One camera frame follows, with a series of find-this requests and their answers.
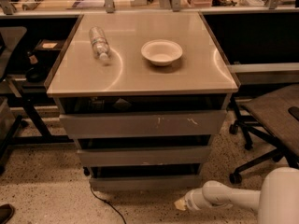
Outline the white foam-padded gripper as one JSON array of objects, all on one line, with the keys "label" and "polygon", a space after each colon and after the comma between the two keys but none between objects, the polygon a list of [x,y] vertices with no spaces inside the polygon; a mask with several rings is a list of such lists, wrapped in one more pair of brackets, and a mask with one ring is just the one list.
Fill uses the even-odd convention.
[{"label": "white foam-padded gripper", "polygon": [[192,189],[185,194],[184,199],[180,198],[174,202],[177,210],[185,211],[186,206],[189,210],[197,211],[202,209],[203,193],[201,189]]}]

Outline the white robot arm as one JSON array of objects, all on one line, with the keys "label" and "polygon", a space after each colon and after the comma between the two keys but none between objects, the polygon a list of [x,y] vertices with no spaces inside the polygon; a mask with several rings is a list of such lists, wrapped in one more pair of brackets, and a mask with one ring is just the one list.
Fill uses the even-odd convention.
[{"label": "white robot arm", "polygon": [[188,191],[174,205],[181,211],[238,206],[255,212],[258,224],[299,224],[299,170],[275,169],[266,176],[260,190],[235,189],[210,180]]}]

